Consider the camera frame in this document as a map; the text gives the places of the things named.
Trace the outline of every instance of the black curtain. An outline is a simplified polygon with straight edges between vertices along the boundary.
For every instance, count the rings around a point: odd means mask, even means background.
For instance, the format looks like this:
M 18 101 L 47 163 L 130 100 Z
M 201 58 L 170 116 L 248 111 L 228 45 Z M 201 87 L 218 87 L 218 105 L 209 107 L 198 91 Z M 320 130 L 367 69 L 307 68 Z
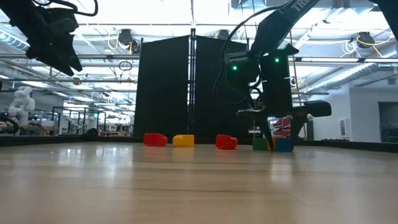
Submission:
M 134 137 L 160 133 L 169 142 L 188 126 L 188 36 L 144 43 L 141 48 Z
M 194 126 L 197 143 L 214 143 L 217 134 L 228 134 L 240 142 L 249 139 L 250 119 L 239 118 L 236 112 L 248 108 L 246 103 L 230 105 L 226 101 L 240 101 L 244 95 L 232 90 L 223 75 L 214 94 L 213 85 L 220 71 L 220 52 L 224 40 L 197 36 L 195 67 Z M 230 42 L 226 53 L 242 52 L 246 44 Z

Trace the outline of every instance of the ceiling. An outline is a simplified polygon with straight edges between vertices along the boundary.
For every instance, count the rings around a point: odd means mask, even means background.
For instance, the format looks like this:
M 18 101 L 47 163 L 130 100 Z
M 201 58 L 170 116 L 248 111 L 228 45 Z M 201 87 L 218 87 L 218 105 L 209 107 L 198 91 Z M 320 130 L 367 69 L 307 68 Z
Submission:
M 78 6 L 80 11 L 94 11 L 93 1 L 69 0 Z M 128 49 L 116 45 L 116 38 L 121 29 L 131 29 L 132 36 L 144 42 L 167 39 L 188 35 L 191 28 L 196 28 L 197 35 L 215 37 L 220 29 L 233 30 L 242 20 L 249 17 L 254 11 L 259 11 L 267 6 L 276 6 L 285 3 L 283 0 L 255 0 L 236 3 L 235 0 L 98 0 L 99 11 L 95 17 L 76 16 L 79 28 L 74 32 L 73 41 L 77 54 L 80 55 L 104 55 L 104 54 L 128 54 Z M 332 8 L 338 0 L 324 0 L 301 18 L 292 29 L 292 36 L 287 37 L 282 45 L 292 41 L 300 49 L 297 57 L 379 57 L 374 48 L 355 49 L 347 42 L 351 37 L 356 38 L 359 32 L 370 32 L 376 43 L 381 45 L 377 49 L 383 51 L 396 44 L 392 38 L 391 30 L 382 15 L 373 3 L 363 0 L 351 0 L 351 8 Z M 240 28 L 233 37 L 234 41 L 245 42 L 250 39 L 254 41 L 256 28 L 267 14 L 260 15 L 250 20 L 245 27 Z M 24 35 L 15 27 L 11 27 L 9 19 L 0 12 L 0 30 L 6 31 L 24 41 Z M 0 42 L 0 54 L 24 54 L 5 42 Z M 45 88 L 56 88 L 59 97 L 72 99 L 75 103 L 90 103 L 77 100 L 74 96 L 92 98 L 97 103 L 120 103 L 134 104 L 136 97 L 135 83 L 99 83 L 97 80 L 137 80 L 138 60 L 130 60 L 132 69 L 121 71 L 118 68 L 121 60 L 82 60 L 83 71 L 76 72 L 76 77 L 92 80 L 81 85 L 73 83 L 55 83 L 56 79 L 68 79 L 70 77 L 57 74 L 56 70 L 36 61 L 25 59 L 10 59 L 29 71 L 16 70 L 15 66 L 6 62 L 0 62 L 0 72 L 9 78 L 51 78 Z M 296 69 L 291 65 L 290 72 L 294 76 L 296 71 L 299 86 L 309 86 L 321 78 L 325 78 L 333 72 L 347 66 L 339 66 L 338 63 L 322 62 L 316 64 L 298 63 Z M 375 74 L 364 77 L 373 79 Z M 84 89 L 84 92 L 62 91 L 68 89 Z M 107 92 L 93 92 L 90 90 L 100 89 Z M 113 90 L 130 90 L 130 93 L 113 93 Z

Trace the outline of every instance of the table surface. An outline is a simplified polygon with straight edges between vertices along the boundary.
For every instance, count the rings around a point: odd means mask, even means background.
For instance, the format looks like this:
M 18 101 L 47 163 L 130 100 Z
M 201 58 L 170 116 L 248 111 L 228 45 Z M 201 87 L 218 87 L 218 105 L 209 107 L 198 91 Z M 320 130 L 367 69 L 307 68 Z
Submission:
M 398 154 L 0 147 L 1 223 L 397 223 Z

